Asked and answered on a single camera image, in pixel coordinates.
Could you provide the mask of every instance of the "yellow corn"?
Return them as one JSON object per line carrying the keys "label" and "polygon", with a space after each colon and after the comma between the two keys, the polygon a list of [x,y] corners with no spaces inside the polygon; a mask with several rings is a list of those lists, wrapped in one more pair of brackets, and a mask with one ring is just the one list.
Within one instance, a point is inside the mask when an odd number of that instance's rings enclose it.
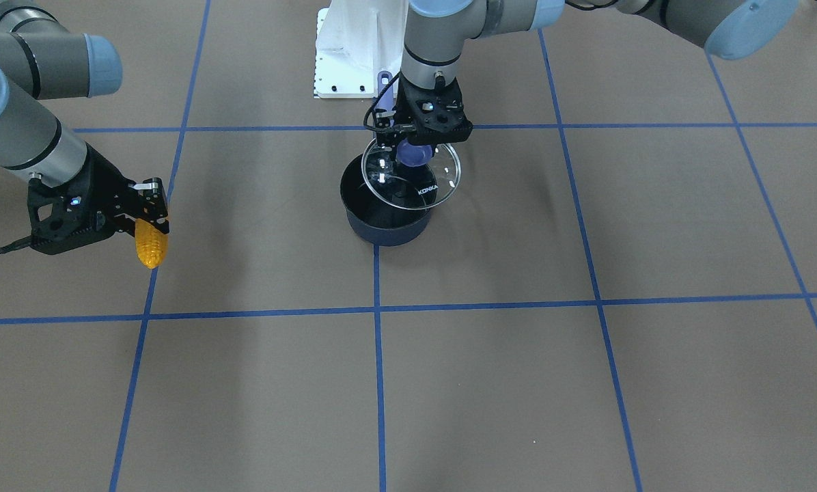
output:
{"label": "yellow corn", "polygon": [[138,259],[150,270],[155,269],[165,259],[169,250],[169,237],[159,232],[148,222],[136,221],[136,252]]}

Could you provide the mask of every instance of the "floor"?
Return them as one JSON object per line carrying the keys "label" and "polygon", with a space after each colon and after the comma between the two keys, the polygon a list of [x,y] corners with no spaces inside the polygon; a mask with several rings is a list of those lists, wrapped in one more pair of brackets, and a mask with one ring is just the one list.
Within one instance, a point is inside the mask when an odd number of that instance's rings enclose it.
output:
{"label": "floor", "polygon": [[467,43],[464,182],[396,249],[340,203],[327,1],[41,3],[125,64],[47,105],[174,232],[0,256],[0,491],[817,491],[817,3],[742,62],[617,12]]}

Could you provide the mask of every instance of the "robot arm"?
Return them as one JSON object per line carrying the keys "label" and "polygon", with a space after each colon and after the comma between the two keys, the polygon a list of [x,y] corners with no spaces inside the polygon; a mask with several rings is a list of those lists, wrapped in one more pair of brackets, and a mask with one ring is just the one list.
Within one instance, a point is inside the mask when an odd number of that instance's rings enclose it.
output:
{"label": "robot arm", "polygon": [[104,38],[69,34],[33,3],[0,3],[0,165],[28,183],[29,245],[55,255],[126,232],[153,268],[169,232],[162,180],[125,178],[36,100],[111,94],[121,80]]}
{"label": "robot arm", "polygon": [[[617,8],[643,16],[724,59],[740,59],[772,40],[799,0],[583,0],[580,10]],[[564,0],[411,0],[406,18],[402,80],[393,123],[413,146],[466,140],[472,124],[464,114],[456,73],[465,40],[529,31],[555,22]],[[390,137],[392,144],[395,137]]]}

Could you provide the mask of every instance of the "grid line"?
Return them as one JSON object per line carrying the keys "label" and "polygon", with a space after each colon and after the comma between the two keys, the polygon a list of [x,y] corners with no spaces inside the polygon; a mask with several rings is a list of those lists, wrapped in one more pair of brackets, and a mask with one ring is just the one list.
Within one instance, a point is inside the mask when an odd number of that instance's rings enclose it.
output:
{"label": "grid line", "polygon": [[712,56],[708,53],[706,54],[706,61],[709,63],[709,68],[712,69],[712,74],[715,75],[715,81],[718,83],[718,88],[721,90],[721,97],[724,97],[724,103],[728,107],[730,118],[733,119],[734,128],[736,128],[736,133],[739,134],[739,139],[743,144],[743,150],[745,150],[746,158],[749,159],[752,174],[755,175],[755,181],[758,182],[758,189],[761,192],[762,198],[764,198],[764,203],[767,205],[767,211],[770,213],[770,218],[773,221],[773,225],[776,227],[776,233],[778,234],[779,239],[782,242],[782,247],[788,256],[788,261],[790,266],[792,266],[794,277],[796,278],[800,287],[800,292],[803,294],[803,299],[806,302],[806,308],[809,310],[809,314],[812,317],[812,323],[815,324],[815,330],[817,331],[817,312],[815,311],[815,305],[812,304],[812,297],[809,295],[809,290],[806,289],[806,283],[804,282],[803,275],[800,274],[797,261],[794,258],[794,253],[789,246],[788,238],[786,237],[786,233],[784,233],[782,223],[779,221],[778,215],[776,214],[776,209],[774,209],[770,194],[767,193],[767,188],[764,186],[764,180],[761,178],[761,173],[758,171],[758,163],[755,162],[755,158],[751,153],[751,149],[749,148],[749,141],[746,140],[742,125],[740,125],[739,119],[736,117],[736,110],[734,110],[733,104],[730,102],[730,96],[728,96],[728,91],[724,87],[724,81],[721,80],[721,74],[718,73],[718,68],[715,66]]}
{"label": "grid line", "polygon": [[[817,292],[808,294],[817,299]],[[674,298],[636,299],[584,299],[538,302],[501,302],[467,304],[426,304],[426,305],[381,305],[381,312],[442,312],[442,311],[494,311],[521,309],[586,308],[601,305],[667,305],[667,304],[715,304],[725,302],[759,302],[772,300],[803,300],[802,293],[784,294],[743,294],[733,296],[701,296]],[[290,316],[326,316],[342,314],[374,314],[375,306],[322,307],[312,309],[268,309],[253,311],[223,312],[161,312],[161,314],[105,314],[102,316],[55,316],[46,318],[0,318],[0,326],[50,325],[61,323],[106,323],[115,321],[162,320],[221,320],[221,318],[273,318]]]}
{"label": "grid line", "polygon": [[590,283],[594,291],[594,300],[596,304],[596,314],[600,320],[600,329],[603,333],[603,343],[606,346],[606,357],[609,359],[609,373],[611,373],[612,386],[615,390],[615,399],[618,402],[618,413],[621,416],[621,426],[624,429],[624,444],[627,447],[627,455],[630,458],[631,471],[633,471],[633,482],[636,486],[636,492],[643,492],[642,477],[639,473],[639,464],[636,459],[636,451],[633,448],[633,434],[630,430],[630,420],[627,417],[627,408],[624,404],[624,393],[621,390],[621,380],[618,377],[618,365],[615,363],[615,354],[612,350],[611,338],[609,338],[609,323],[606,321],[605,309],[603,308],[602,296],[600,294],[600,286],[596,278],[596,269],[594,268],[594,258],[592,250],[590,250],[590,242],[587,239],[587,228],[584,222],[584,215],[581,212],[581,200],[579,199],[578,186],[575,183],[575,174],[573,172],[572,159],[570,156],[570,146],[567,143],[566,129],[564,128],[564,119],[561,114],[561,106],[557,99],[557,86],[555,84],[555,77],[551,71],[551,61],[549,59],[549,50],[545,44],[545,34],[542,29],[537,30],[539,33],[539,44],[542,47],[542,58],[545,62],[546,75],[549,78],[549,87],[551,90],[551,100],[555,107],[555,117],[559,125],[559,136],[561,136],[561,145],[564,147],[564,160],[566,162],[567,174],[570,177],[570,189],[573,195],[573,202],[575,206],[575,215],[577,216],[578,226],[581,233],[581,243],[584,246],[584,255],[587,260],[587,272],[590,274]]}
{"label": "grid line", "polygon": [[[169,177],[169,189],[166,192],[166,200],[171,203],[171,194],[175,189],[175,180],[178,176],[178,168],[180,167],[181,153],[184,150],[184,137],[186,137],[187,122],[190,119],[190,108],[193,105],[193,92],[196,88],[196,75],[199,72],[199,63],[202,60],[202,49],[205,46],[205,34],[208,28],[208,15],[211,12],[211,0],[205,0],[205,10],[202,12],[202,25],[199,26],[199,40],[196,44],[196,56],[193,58],[193,69],[190,72],[190,81],[187,84],[186,102],[184,102],[184,115],[181,119],[180,132],[178,132],[178,144],[175,148],[175,159],[171,164],[171,176]],[[128,426],[130,426],[130,417],[133,414],[133,403],[135,401],[135,390],[138,382],[138,372],[141,368],[141,360],[144,352],[144,342],[147,338],[147,327],[150,322],[150,309],[153,305],[153,295],[156,290],[156,276],[158,276],[159,268],[155,268],[150,272],[150,283],[148,286],[147,299],[144,301],[144,313],[141,321],[141,326],[138,328],[138,343],[136,345],[136,353],[133,359],[133,373],[130,375],[130,384],[126,392],[126,405],[124,408],[124,417],[120,426],[120,434],[117,439],[117,448],[114,456],[114,468],[111,471],[111,486],[109,492],[116,492],[117,484],[120,480],[120,468],[122,466],[122,457],[124,457],[124,449],[126,446],[126,437],[128,434]]]}
{"label": "grid line", "polygon": [[[817,122],[740,122],[743,128],[817,128]],[[477,124],[476,130],[540,130],[540,128],[736,128],[733,122],[599,122],[598,124]],[[266,132],[266,131],[362,131],[362,125],[328,126],[163,126],[74,128],[75,133],[181,133],[181,132]]]}
{"label": "grid line", "polygon": [[381,250],[373,248],[375,313],[375,382],[378,399],[378,492],[387,492],[387,440],[384,420],[384,348],[381,342]]}

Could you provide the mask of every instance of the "cable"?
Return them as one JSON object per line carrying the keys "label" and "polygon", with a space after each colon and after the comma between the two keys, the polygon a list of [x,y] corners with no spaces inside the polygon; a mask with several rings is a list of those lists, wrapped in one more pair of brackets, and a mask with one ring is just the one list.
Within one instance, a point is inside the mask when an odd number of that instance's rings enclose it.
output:
{"label": "cable", "polygon": [[18,239],[7,246],[2,246],[0,248],[0,255],[5,253],[10,253],[12,251],[18,251],[24,248],[28,248],[31,246],[31,236],[24,237],[23,239]]}
{"label": "cable", "polygon": [[584,12],[590,12],[590,10],[605,9],[605,8],[611,7],[614,4],[618,3],[619,1],[620,0],[612,0],[611,2],[606,3],[605,5],[593,5],[593,4],[592,5],[579,5],[578,3],[573,3],[573,2],[570,2],[570,0],[567,0],[567,5],[569,5],[570,7],[574,8],[574,9],[584,10]]}
{"label": "cable", "polygon": [[384,97],[384,94],[386,94],[387,91],[390,90],[390,87],[393,87],[393,84],[400,78],[400,75],[402,75],[402,72],[397,72],[397,74],[393,76],[392,79],[390,79],[390,82],[387,82],[387,85],[384,86],[383,90],[381,90],[381,93],[378,94],[378,97],[376,97],[375,100],[373,100],[372,106],[369,106],[368,111],[365,112],[365,116],[363,118],[363,126],[367,130],[374,131],[375,133],[389,133],[389,130],[387,130],[387,128],[375,128],[374,126],[369,124],[369,115],[371,115],[372,112],[375,110],[375,106],[378,106],[378,103],[381,102],[381,98]]}

